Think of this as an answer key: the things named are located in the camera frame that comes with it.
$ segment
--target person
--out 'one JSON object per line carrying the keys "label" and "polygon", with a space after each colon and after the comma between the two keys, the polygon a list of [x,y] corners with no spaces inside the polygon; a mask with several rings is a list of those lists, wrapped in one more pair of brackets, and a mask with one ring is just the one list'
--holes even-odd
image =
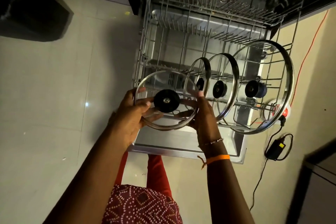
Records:
{"label": "person", "polygon": [[[149,115],[151,121],[162,117],[149,108],[151,98],[134,105],[134,94],[135,89],[126,93],[45,224],[182,223],[161,156],[149,155],[146,188],[121,185],[125,152],[145,125],[141,116]],[[197,93],[196,104],[199,110],[189,125],[196,130],[207,159],[212,223],[252,224],[212,107],[202,91]]]}

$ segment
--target bracelet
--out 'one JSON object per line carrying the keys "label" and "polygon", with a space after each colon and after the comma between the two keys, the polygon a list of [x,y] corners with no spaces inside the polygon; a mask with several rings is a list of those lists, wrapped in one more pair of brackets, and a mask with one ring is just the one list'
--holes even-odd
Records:
{"label": "bracelet", "polygon": [[212,142],[210,142],[210,143],[205,143],[205,144],[199,145],[198,147],[201,148],[201,147],[203,147],[203,146],[212,145],[212,144],[214,144],[214,143],[218,143],[218,142],[223,141],[223,140],[224,140],[224,138],[219,138],[219,139],[217,139],[216,141],[212,141]]}
{"label": "bracelet", "polygon": [[200,158],[201,161],[203,162],[202,169],[205,167],[205,165],[209,165],[212,162],[215,162],[215,161],[218,161],[218,160],[222,160],[222,159],[230,159],[230,155],[228,155],[228,154],[226,154],[226,155],[221,154],[221,155],[218,155],[218,156],[213,157],[213,158],[208,158],[206,162],[200,156],[197,156],[197,157]]}

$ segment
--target dishwasher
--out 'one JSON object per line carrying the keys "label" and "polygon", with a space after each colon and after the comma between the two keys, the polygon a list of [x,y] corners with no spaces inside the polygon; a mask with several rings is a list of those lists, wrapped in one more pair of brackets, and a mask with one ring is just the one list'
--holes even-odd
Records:
{"label": "dishwasher", "polygon": [[[135,101],[155,97],[163,118],[142,129],[130,150],[204,157],[195,130],[195,92],[213,108],[232,162],[246,139],[279,122],[293,92],[290,58],[303,0],[144,0],[136,54]],[[286,16],[292,33],[280,36]]]}

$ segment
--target red patterned top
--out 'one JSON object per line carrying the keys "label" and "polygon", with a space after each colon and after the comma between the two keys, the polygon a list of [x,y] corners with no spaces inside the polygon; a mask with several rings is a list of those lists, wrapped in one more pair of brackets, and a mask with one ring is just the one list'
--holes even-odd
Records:
{"label": "red patterned top", "polygon": [[152,189],[115,185],[105,209],[105,223],[182,223],[179,206]]}

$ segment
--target hand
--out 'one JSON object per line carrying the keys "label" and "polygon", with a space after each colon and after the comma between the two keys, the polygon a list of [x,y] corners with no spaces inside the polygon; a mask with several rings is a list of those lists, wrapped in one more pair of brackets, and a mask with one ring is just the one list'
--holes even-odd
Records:
{"label": "hand", "polygon": [[[142,116],[146,116],[146,119],[150,122],[163,116],[162,113],[154,114],[156,112],[155,108],[149,108],[153,98],[140,99],[134,105],[136,90],[132,89],[126,93],[118,110],[112,113],[107,125],[111,129],[114,140],[120,142],[125,150],[134,142],[139,130],[145,126],[144,121],[141,120]],[[145,90],[146,88],[142,87],[139,89],[139,93]]]}
{"label": "hand", "polygon": [[[197,102],[193,100],[184,100],[183,102],[191,107],[195,108],[198,106],[199,108],[195,118],[188,124],[188,126],[196,130],[198,143],[202,149],[202,145],[218,140],[221,138],[221,134],[218,129],[213,109],[205,99],[203,91],[195,92],[193,95],[197,97]],[[181,112],[177,114],[176,117],[188,117],[192,112],[193,110]]]}

